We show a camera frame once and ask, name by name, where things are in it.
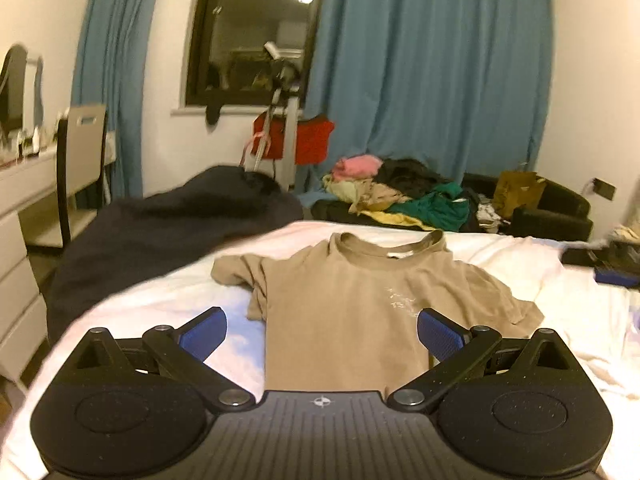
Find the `wavy frame mirror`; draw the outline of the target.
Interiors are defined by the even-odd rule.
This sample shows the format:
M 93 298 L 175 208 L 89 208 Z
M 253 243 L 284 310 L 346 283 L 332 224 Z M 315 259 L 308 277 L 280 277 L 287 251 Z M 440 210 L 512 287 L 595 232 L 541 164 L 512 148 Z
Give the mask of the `wavy frame mirror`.
M 43 123 L 43 58 L 12 44 L 1 70 L 1 132 L 32 132 Z

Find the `pink garment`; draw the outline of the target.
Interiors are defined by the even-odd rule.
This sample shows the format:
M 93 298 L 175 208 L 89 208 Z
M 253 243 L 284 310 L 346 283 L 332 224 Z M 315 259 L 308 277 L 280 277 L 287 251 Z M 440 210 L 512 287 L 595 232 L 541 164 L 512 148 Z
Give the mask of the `pink garment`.
M 382 160 L 374 155 L 358 155 L 341 158 L 333 166 L 331 174 L 335 181 L 369 179 L 378 174 L 382 165 Z

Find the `black garment on bed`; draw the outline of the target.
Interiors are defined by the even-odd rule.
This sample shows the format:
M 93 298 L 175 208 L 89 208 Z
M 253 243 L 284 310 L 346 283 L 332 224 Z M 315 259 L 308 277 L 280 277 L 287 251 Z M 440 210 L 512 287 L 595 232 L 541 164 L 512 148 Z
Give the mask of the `black garment on bed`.
M 273 177 L 239 166 L 213 166 L 168 192 L 114 200 L 64 249 L 47 300 L 50 344 L 109 296 L 303 216 L 300 201 Z

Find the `black wall socket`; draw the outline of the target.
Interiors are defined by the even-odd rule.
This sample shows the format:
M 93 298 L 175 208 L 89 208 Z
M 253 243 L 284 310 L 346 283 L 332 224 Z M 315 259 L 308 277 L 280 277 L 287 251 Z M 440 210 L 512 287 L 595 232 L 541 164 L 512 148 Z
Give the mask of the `black wall socket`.
M 605 200 L 609 200 L 610 202 L 612 202 L 615 196 L 616 187 L 611 183 L 605 182 L 598 178 L 594 178 L 592 180 L 592 192 L 594 194 L 597 194 L 597 196 L 600 196 Z

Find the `brown paper bag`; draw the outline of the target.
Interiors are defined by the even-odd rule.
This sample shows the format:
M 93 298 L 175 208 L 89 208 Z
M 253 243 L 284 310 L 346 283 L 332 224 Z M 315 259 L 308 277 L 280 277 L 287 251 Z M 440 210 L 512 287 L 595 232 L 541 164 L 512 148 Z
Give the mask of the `brown paper bag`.
M 535 171 L 503 171 L 498 177 L 492 206 L 503 219 L 510 220 L 520 207 L 536 208 L 547 180 Z

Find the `blue curtain left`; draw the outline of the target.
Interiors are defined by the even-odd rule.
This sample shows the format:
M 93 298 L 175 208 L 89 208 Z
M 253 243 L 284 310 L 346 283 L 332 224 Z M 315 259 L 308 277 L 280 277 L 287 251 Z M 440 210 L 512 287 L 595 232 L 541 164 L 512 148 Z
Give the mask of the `blue curtain left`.
M 72 104 L 106 106 L 116 133 L 115 197 L 140 197 L 146 55 L 156 0 L 88 0 L 78 40 Z

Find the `khaki patterned garment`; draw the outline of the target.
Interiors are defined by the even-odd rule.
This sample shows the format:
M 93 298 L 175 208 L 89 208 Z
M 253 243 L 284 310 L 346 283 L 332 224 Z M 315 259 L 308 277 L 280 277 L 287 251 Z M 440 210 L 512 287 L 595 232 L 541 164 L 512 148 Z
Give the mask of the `khaki patterned garment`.
M 330 174 L 322 178 L 326 192 L 348 204 L 350 214 L 386 211 L 393 204 L 410 202 L 411 197 L 372 178 L 336 180 Z

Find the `black sofa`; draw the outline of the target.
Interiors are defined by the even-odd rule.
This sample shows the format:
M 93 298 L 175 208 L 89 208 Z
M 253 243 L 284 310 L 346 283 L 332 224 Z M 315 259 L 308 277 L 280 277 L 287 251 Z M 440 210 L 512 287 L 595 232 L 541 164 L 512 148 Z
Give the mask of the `black sofa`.
M 515 237 L 537 237 L 558 242 L 585 242 L 591 235 L 590 203 L 584 196 L 549 179 L 536 208 L 520 207 L 510 220 L 500 218 L 495 228 L 485 228 Z M 498 177 L 466 174 L 462 186 L 476 195 L 493 198 Z

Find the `red garment on stand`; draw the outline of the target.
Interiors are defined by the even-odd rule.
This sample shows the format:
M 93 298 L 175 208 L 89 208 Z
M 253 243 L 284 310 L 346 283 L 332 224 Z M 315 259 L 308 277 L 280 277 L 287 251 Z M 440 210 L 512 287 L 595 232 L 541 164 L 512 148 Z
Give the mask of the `red garment on stand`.
M 262 134 L 265 131 L 267 113 L 263 112 L 253 122 L 253 135 L 245 148 L 250 148 L 252 156 L 257 155 Z M 335 125 L 326 116 L 319 115 L 297 123 L 295 143 L 295 165 L 319 165 L 327 157 L 329 140 Z M 271 118 L 268 140 L 263 159 L 281 160 L 284 155 L 285 117 Z

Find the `black and beige chair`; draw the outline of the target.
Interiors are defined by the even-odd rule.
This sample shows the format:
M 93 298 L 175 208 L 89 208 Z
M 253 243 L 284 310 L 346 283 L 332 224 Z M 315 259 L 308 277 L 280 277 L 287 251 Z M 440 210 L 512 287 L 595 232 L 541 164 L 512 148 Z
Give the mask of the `black and beige chair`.
M 106 106 L 72 107 L 58 123 L 55 194 L 23 212 L 29 249 L 62 252 L 96 218 L 96 208 L 80 208 L 77 193 L 102 180 L 106 143 Z

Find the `blue curtain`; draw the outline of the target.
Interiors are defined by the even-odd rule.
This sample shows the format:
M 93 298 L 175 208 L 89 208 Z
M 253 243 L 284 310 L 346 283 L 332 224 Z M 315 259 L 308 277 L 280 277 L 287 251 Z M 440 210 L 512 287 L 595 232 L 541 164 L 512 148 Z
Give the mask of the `blue curtain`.
M 535 166 L 549 104 L 551 0 L 321 0 L 304 112 L 341 158 L 413 158 L 451 180 Z
M 140 197 L 146 55 L 156 0 L 88 0 L 78 40 L 72 104 L 106 106 L 116 133 L 115 197 Z

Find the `dark window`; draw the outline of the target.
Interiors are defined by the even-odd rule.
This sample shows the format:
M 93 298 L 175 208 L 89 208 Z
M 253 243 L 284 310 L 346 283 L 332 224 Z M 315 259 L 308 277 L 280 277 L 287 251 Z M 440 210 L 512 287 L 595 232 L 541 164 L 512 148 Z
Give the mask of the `dark window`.
M 272 42 L 306 89 L 322 0 L 195 0 L 184 102 L 261 106 L 270 101 Z

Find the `garment steamer stand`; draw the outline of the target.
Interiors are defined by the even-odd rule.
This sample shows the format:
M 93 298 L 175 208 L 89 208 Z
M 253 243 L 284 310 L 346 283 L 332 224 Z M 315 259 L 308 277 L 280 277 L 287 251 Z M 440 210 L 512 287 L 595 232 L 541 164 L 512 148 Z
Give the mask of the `garment steamer stand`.
M 253 157 L 253 170 L 258 171 L 265 158 L 271 140 L 271 124 L 273 118 L 282 117 L 284 128 L 282 133 L 282 156 L 277 168 L 276 156 L 272 155 L 273 179 L 286 192 L 291 192 L 295 184 L 295 152 L 297 142 L 297 126 L 299 116 L 300 73 L 296 64 L 284 55 L 273 41 L 264 43 L 264 51 L 270 58 L 272 92 L 271 101 L 266 109 L 262 130 L 253 133 L 245 144 L 240 166 L 245 167 L 248 156 Z

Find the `blue curtain right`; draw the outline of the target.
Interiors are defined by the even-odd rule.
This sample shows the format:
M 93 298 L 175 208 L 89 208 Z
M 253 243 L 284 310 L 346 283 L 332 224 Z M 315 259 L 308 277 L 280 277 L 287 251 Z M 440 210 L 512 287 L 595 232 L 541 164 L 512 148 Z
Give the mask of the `blue curtain right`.
M 413 158 L 451 180 L 535 166 L 549 104 L 551 0 L 321 0 L 304 112 L 341 158 Z

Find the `beige t-shirt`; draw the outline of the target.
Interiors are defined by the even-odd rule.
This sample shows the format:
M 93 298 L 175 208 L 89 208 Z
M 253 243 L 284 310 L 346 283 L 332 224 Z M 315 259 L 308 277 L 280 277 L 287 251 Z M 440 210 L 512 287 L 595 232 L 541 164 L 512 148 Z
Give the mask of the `beige t-shirt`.
M 536 304 L 455 259 L 440 231 L 396 247 L 335 233 L 287 259 L 220 257 L 212 277 L 252 291 L 247 316 L 266 324 L 269 390 L 388 396 L 430 367 L 418 337 L 427 308 L 513 338 L 530 336 L 544 319 Z

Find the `green garment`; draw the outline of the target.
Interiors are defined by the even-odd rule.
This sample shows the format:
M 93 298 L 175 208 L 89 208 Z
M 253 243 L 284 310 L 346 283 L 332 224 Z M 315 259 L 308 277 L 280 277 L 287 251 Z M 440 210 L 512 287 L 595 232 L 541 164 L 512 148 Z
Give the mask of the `green garment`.
M 451 182 L 435 185 L 431 192 L 415 200 L 393 204 L 387 211 L 420 220 L 424 226 L 459 232 L 470 218 L 471 207 L 462 187 Z

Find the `black garment in pile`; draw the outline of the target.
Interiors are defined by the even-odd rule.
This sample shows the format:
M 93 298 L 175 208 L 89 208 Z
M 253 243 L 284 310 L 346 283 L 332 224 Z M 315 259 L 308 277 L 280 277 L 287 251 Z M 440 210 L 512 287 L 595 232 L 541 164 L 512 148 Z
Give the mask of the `black garment in pile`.
M 431 192 L 436 185 L 447 183 L 448 179 L 413 158 L 386 158 L 373 181 L 402 194 L 421 197 Z

